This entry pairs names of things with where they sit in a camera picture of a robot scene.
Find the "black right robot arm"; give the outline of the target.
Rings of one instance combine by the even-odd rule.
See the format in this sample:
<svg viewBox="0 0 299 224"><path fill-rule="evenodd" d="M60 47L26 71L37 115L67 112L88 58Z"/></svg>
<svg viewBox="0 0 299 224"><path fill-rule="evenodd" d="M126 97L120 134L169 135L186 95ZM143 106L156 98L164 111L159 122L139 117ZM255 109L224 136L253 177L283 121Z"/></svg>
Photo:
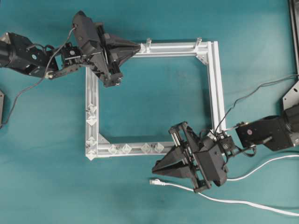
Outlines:
<svg viewBox="0 0 299 224"><path fill-rule="evenodd" d="M283 150L299 144L299 107L295 105L280 116L268 116L250 123L240 123L236 133L242 144L239 148L231 136L224 132L217 135L197 136L181 122L169 129L175 145L152 168L156 175L188 178L194 192L211 188L211 184L223 185L228 179L227 162L247 150L256 151L264 145L271 151Z"/></svg>

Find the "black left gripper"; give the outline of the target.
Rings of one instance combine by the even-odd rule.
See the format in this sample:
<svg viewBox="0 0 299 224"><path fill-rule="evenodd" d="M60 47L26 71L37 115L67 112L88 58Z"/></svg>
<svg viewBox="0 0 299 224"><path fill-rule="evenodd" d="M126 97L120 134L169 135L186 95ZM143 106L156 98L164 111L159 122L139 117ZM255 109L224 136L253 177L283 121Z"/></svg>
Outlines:
<svg viewBox="0 0 299 224"><path fill-rule="evenodd" d="M90 55L88 62L94 74L105 87L119 85L123 74L120 66L141 49L140 44L106 33L103 23L94 24L103 47L103 53Z"/></svg>

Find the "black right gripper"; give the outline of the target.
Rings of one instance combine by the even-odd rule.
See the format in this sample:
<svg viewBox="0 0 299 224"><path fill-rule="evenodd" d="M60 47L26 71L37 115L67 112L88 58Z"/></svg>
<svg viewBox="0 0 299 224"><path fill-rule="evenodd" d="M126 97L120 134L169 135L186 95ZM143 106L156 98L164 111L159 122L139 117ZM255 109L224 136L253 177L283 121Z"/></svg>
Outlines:
<svg viewBox="0 0 299 224"><path fill-rule="evenodd" d="M198 150L201 138L188 126L181 122L169 129L175 146L152 168L152 173L176 178L189 178L196 193L211 188L201 165L196 161L193 152Z"/></svg>

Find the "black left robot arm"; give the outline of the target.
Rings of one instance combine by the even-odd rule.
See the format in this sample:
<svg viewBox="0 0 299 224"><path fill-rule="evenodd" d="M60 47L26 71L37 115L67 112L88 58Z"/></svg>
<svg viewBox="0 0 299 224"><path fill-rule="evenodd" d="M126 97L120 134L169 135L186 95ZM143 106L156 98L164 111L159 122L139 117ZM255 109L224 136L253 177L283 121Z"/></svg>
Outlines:
<svg viewBox="0 0 299 224"><path fill-rule="evenodd" d="M7 32L0 39L0 66L50 80L87 67L105 87L111 87L123 78L120 66L141 49L140 44L105 33L102 23L76 22L71 31L78 45L66 42L61 48L42 46Z"/></svg>

